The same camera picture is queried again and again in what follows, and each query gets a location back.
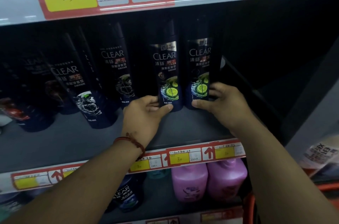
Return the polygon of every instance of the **bracelet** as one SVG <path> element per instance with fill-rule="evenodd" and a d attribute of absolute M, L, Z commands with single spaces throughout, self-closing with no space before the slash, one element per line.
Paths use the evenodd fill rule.
<path fill-rule="evenodd" d="M 142 153 L 141 155 L 138 157 L 137 160 L 140 160 L 142 157 L 144 157 L 145 153 L 146 153 L 146 150 L 144 148 L 144 146 L 142 144 L 140 144 L 137 140 L 135 140 L 135 138 L 133 138 L 130 134 L 126 133 L 126 136 L 129 136 L 129 137 L 118 137 L 114 140 L 113 144 L 116 142 L 116 141 L 119 141 L 119 140 L 126 140 L 126 141 L 130 141 L 132 144 L 134 144 L 137 148 L 140 148 L 142 150 Z"/>

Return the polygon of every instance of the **pink bottle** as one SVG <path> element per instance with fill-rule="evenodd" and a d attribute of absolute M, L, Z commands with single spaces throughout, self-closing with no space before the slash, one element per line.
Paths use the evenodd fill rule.
<path fill-rule="evenodd" d="M 247 177 L 247 169 L 240 158 L 207 163 L 209 182 L 207 192 L 216 201 L 236 196 Z"/>
<path fill-rule="evenodd" d="M 174 194 L 180 202 L 200 200 L 206 190 L 208 170 L 205 163 L 171 169 Z"/>

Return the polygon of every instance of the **lime image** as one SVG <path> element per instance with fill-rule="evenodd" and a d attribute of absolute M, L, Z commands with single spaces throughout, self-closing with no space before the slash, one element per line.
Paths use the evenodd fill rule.
<path fill-rule="evenodd" d="M 173 87 L 170 87 L 166 90 L 166 94 L 170 97 L 175 97 L 178 94 L 178 90 Z"/>
<path fill-rule="evenodd" d="M 203 94 L 207 91 L 207 86 L 205 84 L 201 84 L 197 86 L 197 91 L 198 93 Z"/>

